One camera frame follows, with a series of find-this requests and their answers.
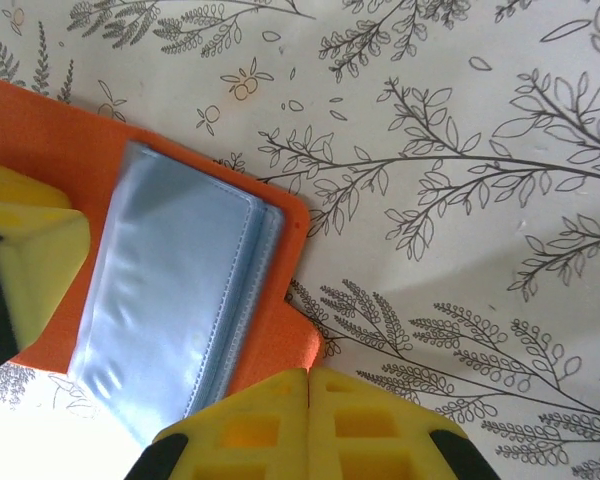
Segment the printed leaves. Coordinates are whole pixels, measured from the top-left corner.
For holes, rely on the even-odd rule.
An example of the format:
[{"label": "printed leaves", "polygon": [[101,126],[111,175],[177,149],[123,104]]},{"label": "printed leaves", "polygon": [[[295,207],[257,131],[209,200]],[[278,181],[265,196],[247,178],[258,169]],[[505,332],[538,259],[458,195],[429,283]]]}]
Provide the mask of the printed leaves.
[{"label": "printed leaves", "polygon": [[513,445],[496,447],[496,454],[534,465],[567,465],[569,455],[563,448],[560,432],[551,426],[513,425],[485,420],[482,428],[500,435]]},{"label": "printed leaves", "polygon": [[568,287],[574,273],[582,277],[587,260],[600,253],[600,223],[597,220],[578,214],[575,221],[562,217],[562,222],[565,230],[560,232],[559,238],[546,244],[532,235],[526,237],[533,256],[522,262],[518,280],[508,288],[509,291],[522,291],[525,301],[538,292],[540,272],[557,272],[558,278]]},{"label": "printed leaves", "polygon": [[398,62],[405,57],[415,57],[418,48],[416,40],[427,40],[427,26],[419,21],[441,22],[451,30],[456,21],[468,18],[471,8],[468,0],[431,0],[426,5],[417,0],[398,0],[391,7],[383,8],[389,0],[343,0],[345,8],[351,8],[353,14],[364,10],[368,14],[377,14],[375,19],[357,20],[355,26],[343,32],[332,32],[320,43],[319,58],[329,57],[333,65],[329,70],[335,74],[337,83],[348,72],[353,78],[360,74],[360,68],[366,67],[373,57],[382,55],[384,49],[392,49],[391,61]]},{"label": "printed leaves", "polygon": [[593,20],[581,18],[569,21],[547,33],[540,39],[540,42],[555,42],[556,40],[561,40],[584,29],[589,29],[590,33],[588,37],[590,44],[594,51],[600,54],[600,6],[597,8],[595,18]]},{"label": "printed leaves", "polygon": [[49,86],[49,82],[47,82],[47,79],[49,78],[49,55],[47,54],[47,40],[42,22],[38,22],[38,34],[40,38],[38,67],[35,69],[36,74],[33,76],[34,83],[31,85],[31,89],[40,95],[48,97],[49,91],[47,90],[47,87]]},{"label": "printed leaves", "polygon": [[8,403],[13,409],[22,401],[27,383],[36,378],[32,368],[11,362],[0,366],[0,403]]},{"label": "printed leaves", "polygon": [[[334,163],[330,142],[325,143],[322,155],[308,155],[295,131],[285,143],[275,140],[279,135],[276,129],[272,134],[261,132],[267,145],[260,150],[271,154],[272,167],[284,157],[283,171],[262,180],[286,178],[290,180],[290,191],[295,193],[303,179],[315,178],[315,196],[322,208],[311,212],[310,235],[327,235],[333,230],[342,234],[347,219],[351,221],[355,216],[363,190],[381,195],[388,192],[388,167],[428,162],[430,169],[419,180],[417,205],[396,205],[385,210],[391,222],[386,240],[395,242],[396,250],[415,261],[421,261],[431,248],[435,222],[454,206],[470,216],[494,203],[514,201],[520,208],[527,208],[550,193],[600,188],[600,82],[592,81],[587,72],[577,82],[570,82],[551,74],[541,75],[537,69],[521,73],[518,78],[522,85],[510,104],[523,116],[496,128],[488,139],[488,147],[481,132],[467,134],[458,127],[448,107],[452,89],[402,86],[398,78],[390,78],[376,102],[392,105],[394,118],[388,122],[388,131],[405,136],[404,148],[397,157],[377,158],[362,146],[353,145],[353,161]],[[540,131],[553,143],[566,145],[570,149],[568,156],[562,162],[550,156],[548,163],[544,158],[517,157],[505,145],[532,131]],[[445,167],[458,161],[466,165],[466,175]],[[582,234],[586,232],[563,233],[562,242],[546,246],[529,236],[527,241],[535,248],[535,256],[525,260],[523,265],[527,268],[519,272],[509,290],[521,290],[528,301],[538,291],[536,277],[542,270],[557,271],[565,284],[570,283],[574,272],[582,275],[587,255],[595,256],[600,243],[581,253],[555,250],[567,241],[578,241]],[[590,240],[600,242],[600,238]],[[585,248],[585,243],[574,248]]]},{"label": "printed leaves", "polygon": [[516,13],[516,7],[520,10],[526,10],[534,0],[507,0],[506,5],[496,7],[495,21],[500,23],[505,17],[511,17]]},{"label": "printed leaves", "polygon": [[[47,82],[49,78],[49,56],[47,54],[47,43],[44,25],[42,22],[38,22],[38,35],[39,35],[39,49],[38,49],[38,61],[37,67],[35,68],[35,74],[33,75],[33,83],[31,89],[40,93],[41,95],[48,96],[49,91]],[[7,46],[0,42],[0,80],[4,80],[18,87],[25,87],[26,83],[23,80],[17,79],[16,74],[20,67],[20,61],[14,59],[12,53],[9,53]],[[60,88],[60,94],[57,99],[64,103],[71,102],[71,85],[73,83],[73,60],[69,61],[69,69],[65,77],[65,81]]]},{"label": "printed leaves", "polygon": [[[120,49],[138,43],[157,23],[153,34],[168,43],[161,50],[167,54],[179,54],[202,45],[203,58],[213,57],[242,41],[242,30],[238,19],[247,13],[260,10],[274,10],[304,18],[293,2],[291,8],[270,6],[270,2],[226,2],[218,1],[191,9],[180,17],[159,18],[162,11],[159,4],[166,0],[146,0],[128,2],[126,0],[101,0],[96,3],[81,1],[71,9],[71,23],[68,31],[85,29],[82,36],[88,37],[101,30],[102,38],[114,40],[111,45]],[[231,12],[225,12],[225,5],[239,5]]]},{"label": "printed leaves", "polygon": [[231,152],[230,158],[219,158],[218,160],[213,160],[213,162],[230,168],[231,170],[235,170],[239,173],[244,173],[245,171],[245,161],[242,159],[242,153],[236,154]]},{"label": "printed leaves", "polygon": [[[505,458],[537,465],[567,465],[570,444],[600,443],[600,417],[579,413],[548,413],[539,416],[541,425],[513,425],[485,421],[482,428],[499,435],[513,445],[501,445],[496,453]],[[600,478],[600,458],[572,467],[578,478]]]},{"label": "printed leaves", "polygon": [[13,53],[9,53],[7,46],[0,42],[0,80],[24,87],[26,84],[22,80],[16,79],[19,67],[20,61],[15,61]]},{"label": "printed leaves", "polygon": [[[454,348],[454,356],[478,375],[469,376],[467,370],[458,374],[458,369],[448,365],[440,368],[418,363],[417,354],[405,355],[396,348],[394,332],[400,329],[402,335],[404,330],[388,301],[378,293],[369,295],[349,280],[343,284],[346,290],[323,286],[325,297],[320,303],[295,280],[292,292],[298,294],[307,315],[325,335],[328,355],[341,351],[338,342],[350,340],[391,357],[391,363],[382,365],[382,373],[358,370],[360,377],[435,408],[457,423],[482,420],[485,431],[512,442],[496,447],[496,453],[504,458],[534,465],[568,465],[571,444],[600,443],[600,410],[572,397],[561,383],[580,372],[582,359],[568,356],[564,345],[539,327],[515,319],[509,336],[495,322],[471,310],[450,303],[434,304],[447,318],[410,320],[417,329],[413,337],[437,348]],[[330,315],[323,305],[338,313],[333,315],[335,326],[329,324]],[[547,388],[553,392],[551,403]],[[498,399],[550,404],[559,411],[540,415],[539,425],[488,420],[501,415]],[[572,472],[580,478],[598,478],[600,458],[575,466]]]},{"label": "printed leaves", "polygon": [[[511,100],[511,105],[524,116],[509,120],[493,133],[495,138],[519,138],[532,130],[542,130],[554,140],[573,145],[575,149],[567,161],[587,165],[600,171],[600,85],[591,85],[589,74],[582,73],[577,85],[557,77],[552,81],[545,75],[540,81],[538,70],[520,74],[525,82],[516,91],[524,95]],[[506,147],[492,142],[494,151],[510,157]],[[556,191],[568,192],[584,185],[586,176],[574,176],[556,185]]]}]

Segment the square hole in sponge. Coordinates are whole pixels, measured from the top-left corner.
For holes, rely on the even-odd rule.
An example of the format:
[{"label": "square hole in sponge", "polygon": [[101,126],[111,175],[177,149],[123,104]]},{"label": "square hole in sponge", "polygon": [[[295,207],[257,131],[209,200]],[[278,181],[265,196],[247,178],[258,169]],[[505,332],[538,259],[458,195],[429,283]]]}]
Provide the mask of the square hole in sponge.
[{"label": "square hole in sponge", "polygon": [[275,447],[280,418],[274,415],[239,415],[227,423],[220,437],[223,448]]},{"label": "square hole in sponge", "polygon": [[341,452],[342,480],[409,480],[415,478],[406,452]]},{"label": "square hole in sponge", "polygon": [[264,465],[217,465],[200,466],[193,480],[265,480]]},{"label": "square hole in sponge", "polygon": [[336,437],[390,438],[397,437],[398,430],[390,412],[373,408],[347,408],[334,415]]}]

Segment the branch drawing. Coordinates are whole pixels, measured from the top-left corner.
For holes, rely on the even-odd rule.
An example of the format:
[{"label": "branch drawing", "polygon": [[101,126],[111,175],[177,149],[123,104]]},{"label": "branch drawing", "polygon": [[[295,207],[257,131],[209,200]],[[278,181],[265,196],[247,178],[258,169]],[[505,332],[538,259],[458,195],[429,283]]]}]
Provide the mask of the branch drawing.
[{"label": "branch drawing", "polygon": [[[386,356],[389,363],[381,367],[382,373],[358,375],[455,422],[479,421],[485,431],[511,442],[495,448],[504,458],[571,466],[576,477],[600,478],[600,457],[573,465],[570,456],[578,447],[600,446],[600,409],[579,400],[564,384],[566,378],[581,375],[583,359],[567,354],[551,334],[518,319],[506,332],[496,322],[450,303],[434,304],[446,318],[409,320],[409,331],[382,295],[368,294],[347,279],[342,283],[344,290],[321,287],[323,296],[316,301],[293,280],[288,295],[324,335],[327,356],[339,354],[344,341]],[[414,340],[452,350],[470,370],[419,362],[412,353]],[[505,399],[547,411],[524,424],[499,421],[504,413],[498,407]]]},{"label": "branch drawing", "polygon": [[56,384],[52,403],[54,410],[64,407],[68,412],[82,418],[93,418],[95,416],[97,408],[80,387],[71,383],[64,375],[50,373],[48,378]]},{"label": "branch drawing", "polygon": [[153,34],[166,41],[161,50],[179,54],[200,47],[202,57],[213,57],[242,41],[239,20],[246,14],[269,11],[314,19],[301,13],[293,1],[282,6],[272,0],[209,0],[178,17],[162,15],[160,5],[168,0],[81,1],[70,12],[68,31],[83,29],[82,36],[96,32],[113,40],[114,49],[138,43],[153,27]]},{"label": "branch drawing", "polygon": [[236,172],[244,173],[245,161],[242,159],[242,153],[231,152],[230,158],[219,158],[218,160],[213,160],[213,162]]},{"label": "branch drawing", "polygon": [[98,115],[102,115],[103,117],[107,118],[115,118],[123,123],[127,123],[127,119],[125,118],[125,116],[122,114],[122,112],[118,110],[118,107],[127,103],[127,100],[124,98],[114,99],[113,94],[111,93],[111,89],[104,82],[104,80],[98,80],[98,84],[100,85],[102,92],[107,98],[107,101],[103,102],[98,107]]},{"label": "branch drawing", "polygon": [[369,64],[370,57],[379,57],[383,49],[393,48],[391,61],[402,60],[405,54],[415,57],[418,52],[416,39],[427,40],[427,26],[419,21],[441,22],[449,30],[455,22],[465,21],[471,8],[469,0],[342,0],[345,9],[359,14],[366,10],[370,15],[380,12],[376,18],[357,20],[354,27],[344,32],[334,31],[323,37],[319,58],[333,60],[329,70],[336,82],[342,81],[347,71],[356,78],[359,67]]},{"label": "branch drawing", "polygon": [[[450,209],[461,208],[470,216],[495,203],[517,201],[520,208],[525,208],[550,193],[575,192],[585,185],[600,189],[600,82],[595,84],[584,72],[572,85],[562,77],[541,77],[537,69],[518,78],[522,84],[509,103],[521,115],[499,125],[488,141],[483,140],[482,132],[465,133],[458,127],[448,107],[451,88],[421,90],[401,86],[399,79],[394,78],[385,82],[377,102],[393,104],[395,117],[388,130],[406,134],[400,152],[372,157],[354,145],[357,159],[337,162],[331,148],[333,133],[314,136],[309,126],[304,135],[293,130],[282,138],[279,128],[261,131],[265,145],[259,150],[270,155],[271,168],[283,165],[281,173],[261,180],[283,182],[291,193],[298,193],[308,181],[322,204],[311,211],[309,235],[326,235],[332,230],[342,234],[345,224],[355,217],[365,190],[385,195],[391,184],[391,169],[415,162],[429,163],[430,169],[419,181],[422,189],[417,207],[385,211],[392,224],[386,240],[395,242],[396,250],[403,250],[407,258],[415,261],[420,261],[432,247],[436,221]],[[566,158],[556,158],[550,151],[546,160],[514,156],[505,142],[523,138],[532,131],[541,132],[556,146],[568,149],[562,154]],[[454,170],[458,178],[453,178],[445,166],[458,162],[466,164],[466,170],[464,175]],[[600,238],[589,234],[589,241],[583,240],[574,248],[580,247],[582,252],[586,248],[600,249]],[[510,290],[522,290],[528,300],[537,290],[536,274],[559,267],[561,260],[577,260],[577,271],[581,272],[578,251],[569,252],[547,257],[550,264],[543,263],[544,268],[525,277],[527,283],[517,283]],[[540,266],[536,260],[527,264]]]},{"label": "branch drawing", "polygon": [[521,290],[525,301],[537,293],[539,273],[557,272],[558,278],[568,287],[573,273],[581,278],[587,260],[600,253],[600,223],[597,220],[578,214],[575,222],[566,217],[562,217],[562,221],[565,230],[546,245],[533,235],[526,236],[533,256],[522,262],[526,268],[517,273],[520,279],[509,287],[509,291]]}]

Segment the yellow sponge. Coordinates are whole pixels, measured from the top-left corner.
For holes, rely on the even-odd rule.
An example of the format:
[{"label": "yellow sponge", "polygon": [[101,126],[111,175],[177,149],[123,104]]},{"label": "yellow sponge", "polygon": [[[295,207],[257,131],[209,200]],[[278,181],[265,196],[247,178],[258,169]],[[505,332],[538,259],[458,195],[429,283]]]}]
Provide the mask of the yellow sponge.
[{"label": "yellow sponge", "polygon": [[360,380],[313,368],[308,379],[304,370],[288,370],[165,429],[126,480],[145,478],[498,476],[449,419]]},{"label": "yellow sponge", "polygon": [[188,437],[177,480],[306,480],[307,372],[292,369],[160,432]]},{"label": "yellow sponge", "polygon": [[309,377],[311,480],[455,479],[429,437],[455,423],[380,388],[326,368]]},{"label": "yellow sponge", "polygon": [[71,208],[60,190],[0,166],[0,202]]},{"label": "yellow sponge", "polygon": [[76,210],[0,202],[0,285],[19,350],[42,333],[89,251]]}]

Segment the fern drawing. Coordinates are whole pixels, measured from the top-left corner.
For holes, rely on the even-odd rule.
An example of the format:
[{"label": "fern drawing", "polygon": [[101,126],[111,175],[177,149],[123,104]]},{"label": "fern drawing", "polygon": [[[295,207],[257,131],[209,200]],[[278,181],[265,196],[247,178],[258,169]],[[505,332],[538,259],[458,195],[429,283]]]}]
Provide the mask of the fern drawing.
[{"label": "fern drawing", "polygon": [[[479,423],[509,442],[495,447],[497,455],[538,466],[570,466],[575,477],[600,478],[600,456],[572,461],[578,448],[600,447],[600,409],[565,386],[567,378],[581,375],[584,360],[550,333],[518,319],[504,329],[450,303],[436,303],[434,317],[405,324],[379,293],[369,294],[347,279],[342,284],[344,289],[321,287],[316,300],[294,280],[289,293],[324,335],[327,356],[338,355],[342,342],[372,350],[387,363],[381,373],[359,370],[360,377],[457,423]],[[475,373],[419,362],[412,352],[416,342],[451,351],[465,372]],[[499,408],[504,400],[535,404],[545,413],[524,424],[507,422]]]},{"label": "fern drawing", "polygon": [[240,19],[259,12],[284,13],[313,19],[301,13],[293,0],[224,0],[204,3],[177,17],[165,16],[160,5],[168,0],[102,0],[76,3],[70,12],[68,31],[83,30],[82,36],[96,32],[112,40],[114,49],[138,43],[149,32],[165,41],[167,54],[199,49],[202,57],[213,57],[242,41]]},{"label": "fern drawing", "polygon": [[[47,37],[42,22],[38,22],[38,59],[37,67],[35,68],[33,79],[31,82],[31,90],[45,97],[49,96],[49,54],[47,52]],[[27,83],[18,78],[18,70],[20,61],[16,60],[13,53],[9,53],[9,49],[0,41],[0,80],[4,80],[18,87],[26,87]],[[73,59],[69,61],[69,68],[65,76],[65,80],[60,88],[60,93],[57,99],[64,103],[71,103],[71,85],[73,84]]]},{"label": "fern drawing", "polygon": [[[430,167],[419,180],[417,205],[396,205],[385,211],[390,225],[386,240],[415,261],[434,247],[436,224],[452,209],[471,216],[500,202],[526,208],[548,195],[569,194],[585,186],[600,191],[600,81],[592,81],[583,72],[570,83],[541,75],[537,69],[518,79],[521,84],[509,101],[518,115],[499,125],[487,139],[483,132],[463,131],[462,123],[456,122],[448,107],[451,88],[419,89],[402,86],[398,78],[389,79],[377,102],[393,105],[388,130],[405,136],[401,151],[372,157],[354,145],[357,160],[338,162],[331,147],[333,133],[316,134],[311,126],[286,136],[279,128],[261,131],[264,145],[259,150],[270,156],[271,168],[282,166],[281,173],[261,180],[282,183],[291,193],[307,183],[313,186],[322,205],[311,211],[309,234],[342,234],[365,194],[387,193],[392,170],[426,162]],[[514,155],[510,142],[531,132],[566,147],[566,158],[556,158],[550,151],[547,158]],[[458,163],[466,165],[464,175],[457,169],[453,175],[448,173],[447,166]],[[520,291],[526,301],[538,291],[540,273],[558,271],[569,285],[573,272],[583,274],[586,258],[600,253],[600,220],[580,213],[561,223],[567,230],[546,245],[527,237],[533,258],[522,262],[518,280],[509,287]]]}]

